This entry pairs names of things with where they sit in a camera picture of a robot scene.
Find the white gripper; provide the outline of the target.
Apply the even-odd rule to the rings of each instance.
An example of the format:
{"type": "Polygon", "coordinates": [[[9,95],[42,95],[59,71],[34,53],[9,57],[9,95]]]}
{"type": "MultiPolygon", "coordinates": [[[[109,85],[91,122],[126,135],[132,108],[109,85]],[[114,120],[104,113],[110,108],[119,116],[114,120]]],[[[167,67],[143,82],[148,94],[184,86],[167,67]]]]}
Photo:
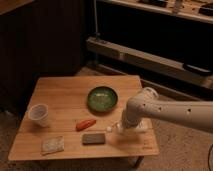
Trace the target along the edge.
{"type": "Polygon", "coordinates": [[[127,129],[136,128],[141,122],[141,117],[134,113],[124,111],[122,113],[122,126],[117,126],[117,133],[120,135],[127,134],[127,129]]]}

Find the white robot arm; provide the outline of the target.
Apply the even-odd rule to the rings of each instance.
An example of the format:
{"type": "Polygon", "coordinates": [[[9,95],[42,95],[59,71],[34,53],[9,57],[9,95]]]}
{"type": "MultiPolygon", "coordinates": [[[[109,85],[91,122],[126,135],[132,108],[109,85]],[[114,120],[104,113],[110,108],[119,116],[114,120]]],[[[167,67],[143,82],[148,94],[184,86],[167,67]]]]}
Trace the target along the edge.
{"type": "Polygon", "coordinates": [[[155,89],[145,87],[127,100],[121,121],[116,124],[120,133],[140,132],[143,118],[154,118],[185,127],[213,133],[213,101],[159,100],[155,89]]]}

